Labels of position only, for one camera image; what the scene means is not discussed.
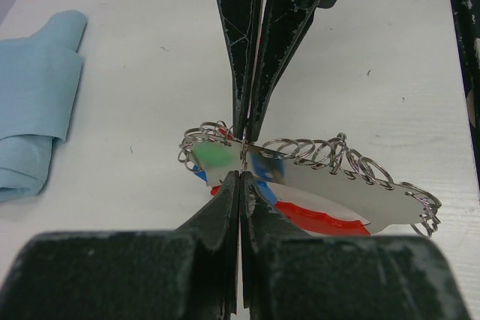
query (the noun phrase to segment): white table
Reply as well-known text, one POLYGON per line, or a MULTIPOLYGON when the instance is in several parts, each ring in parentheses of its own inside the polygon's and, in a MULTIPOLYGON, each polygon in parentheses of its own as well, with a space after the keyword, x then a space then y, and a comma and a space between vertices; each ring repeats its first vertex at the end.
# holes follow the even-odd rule
MULTIPOLYGON (((69 140, 39 197, 0 205, 0 279, 38 232, 172 229, 210 198, 176 162, 183 131, 231 119, 215 0, 17 0, 0 39, 88 15, 69 140)), ((480 319, 480 210, 449 0, 339 0, 275 90, 262 140, 349 143, 443 202, 433 241, 480 319)), ((385 233, 412 234, 409 227, 385 233)), ((247 319, 244 312, 239 318, 247 319)))

